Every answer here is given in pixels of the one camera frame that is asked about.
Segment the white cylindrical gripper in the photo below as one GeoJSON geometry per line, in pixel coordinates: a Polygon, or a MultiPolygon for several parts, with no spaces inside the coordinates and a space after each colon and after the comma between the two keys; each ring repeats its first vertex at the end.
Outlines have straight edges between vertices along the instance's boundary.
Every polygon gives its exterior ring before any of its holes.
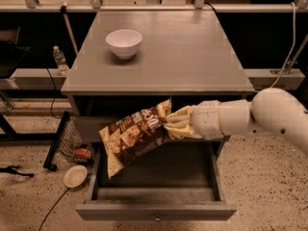
{"type": "Polygon", "coordinates": [[[196,106],[185,106],[166,117],[167,122],[190,121],[192,127],[186,125],[182,128],[165,126],[168,136],[172,140],[200,139],[215,140],[222,137],[218,121],[219,102],[203,101],[196,106]]]}

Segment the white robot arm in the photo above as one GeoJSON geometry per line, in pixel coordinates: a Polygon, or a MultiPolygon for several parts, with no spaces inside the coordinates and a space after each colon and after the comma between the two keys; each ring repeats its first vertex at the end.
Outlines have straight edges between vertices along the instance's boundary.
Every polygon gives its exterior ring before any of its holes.
{"type": "Polygon", "coordinates": [[[226,136],[276,136],[308,155],[307,109],[278,88],[259,91],[251,101],[203,101],[166,117],[171,139],[216,140],[226,136]]]}

